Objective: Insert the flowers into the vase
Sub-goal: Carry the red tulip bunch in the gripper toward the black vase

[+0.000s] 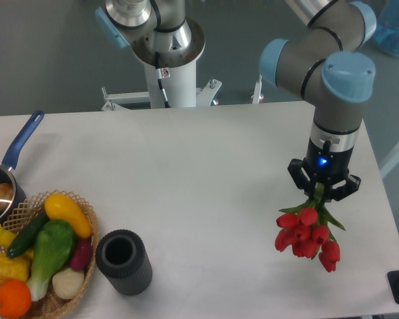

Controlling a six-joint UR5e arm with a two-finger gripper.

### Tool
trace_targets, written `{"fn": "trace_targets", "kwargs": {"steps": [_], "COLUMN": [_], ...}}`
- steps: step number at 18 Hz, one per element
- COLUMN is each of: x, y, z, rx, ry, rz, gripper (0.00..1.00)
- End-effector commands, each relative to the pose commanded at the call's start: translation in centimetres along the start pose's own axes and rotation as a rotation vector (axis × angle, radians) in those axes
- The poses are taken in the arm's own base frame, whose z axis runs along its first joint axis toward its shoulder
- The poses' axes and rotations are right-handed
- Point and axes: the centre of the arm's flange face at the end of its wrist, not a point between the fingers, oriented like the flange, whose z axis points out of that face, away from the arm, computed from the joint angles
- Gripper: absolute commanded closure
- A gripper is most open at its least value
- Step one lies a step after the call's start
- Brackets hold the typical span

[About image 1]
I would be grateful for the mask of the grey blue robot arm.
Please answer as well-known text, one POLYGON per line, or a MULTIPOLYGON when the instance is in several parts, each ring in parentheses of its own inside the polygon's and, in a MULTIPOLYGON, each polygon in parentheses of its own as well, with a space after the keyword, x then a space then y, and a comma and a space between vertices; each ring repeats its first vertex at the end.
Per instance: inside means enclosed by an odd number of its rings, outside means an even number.
POLYGON ((271 41, 259 58, 261 76, 311 104, 315 113, 306 156, 288 170, 310 197, 340 201, 358 191, 348 165, 376 67, 359 52, 376 30, 376 15, 361 1, 290 1, 309 32, 299 42, 271 41))

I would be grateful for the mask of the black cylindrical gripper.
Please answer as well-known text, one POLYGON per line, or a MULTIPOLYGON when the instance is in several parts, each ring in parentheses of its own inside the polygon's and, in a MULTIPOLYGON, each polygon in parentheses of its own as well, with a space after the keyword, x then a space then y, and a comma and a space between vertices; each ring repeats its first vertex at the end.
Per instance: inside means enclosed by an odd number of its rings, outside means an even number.
POLYGON ((361 178, 348 173, 358 129, 337 132, 313 122, 305 159, 292 159, 288 172, 298 189, 313 199, 317 182, 325 184, 325 201, 341 201, 359 190, 361 178))

